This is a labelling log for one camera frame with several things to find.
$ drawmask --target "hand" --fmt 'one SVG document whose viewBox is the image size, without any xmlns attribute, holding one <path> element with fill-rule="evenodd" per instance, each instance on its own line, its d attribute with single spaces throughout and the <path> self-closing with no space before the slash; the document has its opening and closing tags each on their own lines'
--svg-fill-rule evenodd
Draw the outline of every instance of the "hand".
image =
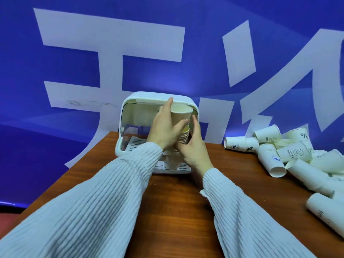
<svg viewBox="0 0 344 258">
<path fill-rule="evenodd" d="M 182 154 L 185 162 L 190 167 L 195 168 L 201 177 L 203 177 L 209 169 L 213 168 L 213 164 L 210 161 L 207 148 L 200 135 L 200 124 L 194 115 L 192 115 L 192 120 L 194 130 L 190 142 L 187 145 L 177 142 L 175 148 Z"/>
<path fill-rule="evenodd" d="M 188 119 L 179 121 L 175 126 L 172 125 L 171 119 L 171 105 L 173 98 L 159 108 L 157 115 L 153 120 L 152 127 L 149 131 L 147 142 L 154 142 L 165 151 L 168 147 L 174 145 L 177 137 L 182 132 L 184 127 L 189 123 Z"/>
</svg>

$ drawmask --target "wooden table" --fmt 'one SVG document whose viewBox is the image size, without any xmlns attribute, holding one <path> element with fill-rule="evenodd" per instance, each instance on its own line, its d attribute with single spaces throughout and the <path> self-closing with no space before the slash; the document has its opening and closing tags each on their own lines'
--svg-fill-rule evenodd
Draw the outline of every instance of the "wooden table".
<svg viewBox="0 0 344 258">
<path fill-rule="evenodd" d="M 109 133 L 45 191 L 13 228 L 42 205 L 91 178 L 115 158 L 117 132 Z M 253 154 L 207 144 L 213 165 L 295 235 L 318 258 L 343 257 L 343 240 L 305 208 L 312 194 L 287 175 L 270 177 Z M 153 175 L 146 189 L 126 257 L 223 257 L 214 214 L 190 175 Z"/>
</svg>

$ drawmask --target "white knit sweater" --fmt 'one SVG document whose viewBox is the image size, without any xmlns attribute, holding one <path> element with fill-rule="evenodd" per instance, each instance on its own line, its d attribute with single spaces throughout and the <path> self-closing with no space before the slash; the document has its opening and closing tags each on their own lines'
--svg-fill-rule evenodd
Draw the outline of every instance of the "white knit sweater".
<svg viewBox="0 0 344 258">
<path fill-rule="evenodd" d="M 124 257 L 161 154 L 148 142 L 111 161 L 7 234 L 0 257 Z M 315 257 L 217 169 L 205 174 L 203 186 L 226 258 Z"/>
</svg>

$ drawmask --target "left hand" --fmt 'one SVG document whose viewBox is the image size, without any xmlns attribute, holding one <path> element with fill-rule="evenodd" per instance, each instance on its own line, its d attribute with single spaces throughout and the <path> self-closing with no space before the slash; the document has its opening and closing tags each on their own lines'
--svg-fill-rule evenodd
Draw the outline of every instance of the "left hand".
<svg viewBox="0 0 344 258">
<path fill-rule="evenodd" d="M 154 142 L 162 151 L 174 145 L 177 137 L 184 127 L 189 123 L 188 119 L 179 121 L 175 126 L 172 125 L 171 105 L 173 98 L 169 98 L 166 103 L 159 108 L 157 115 L 153 120 L 152 127 L 149 131 L 147 142 Z"/>
</svg>

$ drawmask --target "percent sign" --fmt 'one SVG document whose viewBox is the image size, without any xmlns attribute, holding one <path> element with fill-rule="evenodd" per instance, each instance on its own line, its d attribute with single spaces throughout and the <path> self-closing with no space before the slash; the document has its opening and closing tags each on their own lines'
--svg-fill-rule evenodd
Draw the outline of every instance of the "percent sign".
<svg viewBox="0 0 344 258">
<path fill-rule="evenodd" d="M 306 133 L 305 134 L 301 133 L 300 135 L 303 136 L 303 138 L 308 138 L 308 136 L 306 136 Z"/>
</svg>

